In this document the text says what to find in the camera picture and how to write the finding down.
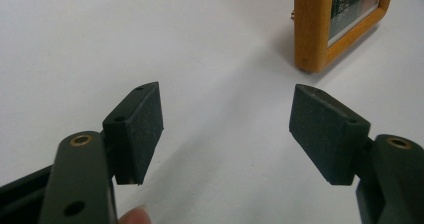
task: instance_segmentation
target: finger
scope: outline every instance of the finger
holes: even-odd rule
[[[144,207],[136,207],[125,213],[120,219],[119,224],[151,224],[150,217]]]

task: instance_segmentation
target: white table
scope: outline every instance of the white table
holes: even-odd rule
[[[388,133],[424,144],[424,0],[321,74],[293,65],[293,0],[0,0],[0,185],[101,131],[134,87],[159,81],[165,130],[122,215],[153,223],[360,223],[288,131],[294,86],[321,88]]]

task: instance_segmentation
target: wooden picture frame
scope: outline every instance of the wooden picture frame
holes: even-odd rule
[[[357,23],[330,43],[333,0],[294,0],[295,63],[307,72],[320,72],[387,12],[390,0],[377,0],[375,9],[357,18]]]

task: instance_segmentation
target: white surface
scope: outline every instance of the white surface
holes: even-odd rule
[[[330,186],[288,131],[296,83],[424,143],[424,0],[389,12],[332,68],[293,65],[293,0],[0,0],[0,185],[101,130],[134,87],[160,82],[165,130],[120,214],[159,223],[360,223],[356,182]]]

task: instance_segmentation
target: wooden frame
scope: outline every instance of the wooden frame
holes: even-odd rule
[[[333,0],[294,0],[295,63],[308,72],[320,72],[379,22],[390,0],[379,0],[377,8],[329,46]]]

